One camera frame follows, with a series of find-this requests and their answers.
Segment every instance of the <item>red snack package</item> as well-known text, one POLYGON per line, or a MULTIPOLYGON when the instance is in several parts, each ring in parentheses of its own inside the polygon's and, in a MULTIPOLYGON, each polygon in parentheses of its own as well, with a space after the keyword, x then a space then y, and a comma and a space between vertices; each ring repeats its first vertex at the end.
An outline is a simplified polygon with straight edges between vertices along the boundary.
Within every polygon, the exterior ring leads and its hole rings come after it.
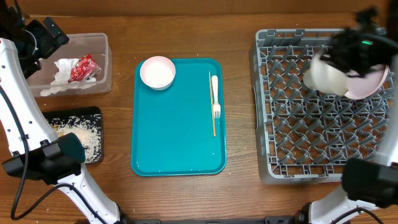
POLYGON ((70 72, 70 79, 68 80, 68 83, 74 82, 74 81, 82 81, 84 80, 89 80, 92 77, 94 77, 99 71, 101 71, 101 68, 95 63, 93 60, 93 57, 88 54, 86 56, 83 56, 73 67, 72 71, 70 72))

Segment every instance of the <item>wooden chopstick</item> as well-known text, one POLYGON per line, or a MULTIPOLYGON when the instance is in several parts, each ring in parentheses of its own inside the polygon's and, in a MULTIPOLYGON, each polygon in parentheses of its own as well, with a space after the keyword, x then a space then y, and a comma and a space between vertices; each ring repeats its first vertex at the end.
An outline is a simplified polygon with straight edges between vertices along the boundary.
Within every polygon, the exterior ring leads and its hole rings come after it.
POLYGON ((213 89, 211 87, 211 77, 209 71, 209 85, 210 85, 210 100, 211 100, 211 119, 213 120, 213 135, 216 137, 216 124, 214 121, 214 111, 213 111, 213 89))

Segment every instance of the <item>crumpled white tissue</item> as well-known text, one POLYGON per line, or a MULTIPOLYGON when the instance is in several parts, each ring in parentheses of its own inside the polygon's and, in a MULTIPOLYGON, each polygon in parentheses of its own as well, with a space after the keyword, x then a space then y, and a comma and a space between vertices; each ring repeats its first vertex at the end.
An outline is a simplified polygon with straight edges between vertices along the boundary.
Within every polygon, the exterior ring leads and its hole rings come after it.
MULTIPOLYGON (((72 67, 79 61, 78 58, 61 58, 60 60, 54 62, 55 66, 59 69, 59 72, 55 74, 55 80, 52 81, 50 84, 51 85, 61 85, 61 86, 55 86, 51 87, 49 90, 42 90, 40 92, 40 96, 49 96, 51 94, 58 93, 59 91, 65 91, 68 89, 86 89, 89 88, 95 84, 87 84, 87 85, 82 85, 79 86, 79 82, 71 82, 68 83, 68 80, 70 79, 70 72, 72 71, 72 67)), ((86 82, 95 82, 96 79, 95 77, 87 80, 86 82)))

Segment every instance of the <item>white fork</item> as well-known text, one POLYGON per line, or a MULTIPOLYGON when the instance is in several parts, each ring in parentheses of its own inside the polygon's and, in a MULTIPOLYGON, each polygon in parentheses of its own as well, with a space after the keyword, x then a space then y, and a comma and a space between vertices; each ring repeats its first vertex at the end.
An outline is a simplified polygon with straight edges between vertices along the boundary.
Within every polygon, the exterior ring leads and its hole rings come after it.
POLYGON ((218 77, 216 75, 213 75, 211 77, 211 85, 213 86, 213 96, 214 96, 214 104, 213 104, 214 117, 220 118, 221 106, 218 103, 218 77))

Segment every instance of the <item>dish rack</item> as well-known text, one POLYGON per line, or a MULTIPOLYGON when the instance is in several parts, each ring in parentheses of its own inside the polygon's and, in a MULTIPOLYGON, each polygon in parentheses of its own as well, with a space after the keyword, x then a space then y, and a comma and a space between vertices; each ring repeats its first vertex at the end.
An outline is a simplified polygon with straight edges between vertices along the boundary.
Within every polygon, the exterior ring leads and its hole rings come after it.
POLYGON ((341 29, 264 29, 249 53, 259 175, 266 184, 340 181, 352 157, 370 159, 387 128, 392 73, 364 100, 308 89, 312 56, 341 29))

